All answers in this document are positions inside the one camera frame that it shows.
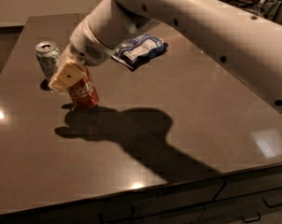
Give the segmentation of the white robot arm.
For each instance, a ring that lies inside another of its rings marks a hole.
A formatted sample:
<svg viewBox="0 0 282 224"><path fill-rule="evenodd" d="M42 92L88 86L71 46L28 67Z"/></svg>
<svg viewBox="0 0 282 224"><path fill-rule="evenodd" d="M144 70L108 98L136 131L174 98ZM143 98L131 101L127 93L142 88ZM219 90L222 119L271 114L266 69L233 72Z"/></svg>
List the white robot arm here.
<svg viewBox="0 0 282 224"><path fill-rule="evenodd" d="M157 22L175 28L282 114L282 25L219 0L103 0L74 30L50 87L80 81Z"/></svg>

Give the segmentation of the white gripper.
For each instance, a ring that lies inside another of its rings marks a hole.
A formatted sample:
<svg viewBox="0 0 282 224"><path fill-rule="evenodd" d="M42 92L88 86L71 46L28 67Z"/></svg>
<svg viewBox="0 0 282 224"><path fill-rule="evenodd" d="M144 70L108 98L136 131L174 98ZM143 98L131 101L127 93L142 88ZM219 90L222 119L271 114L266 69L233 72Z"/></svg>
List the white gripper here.
<svg viewBox="0 0 282 224"><path fill-rule="evenodd" d="M74 54L85 60L87 65L100 65L115 52L109 49L95 37L87 19L82 20L69 38L69 45L60 54L57 62L57 72L49 82L56 91L64 91L75 85L86 75L83 66L74 63Z"/></svg>

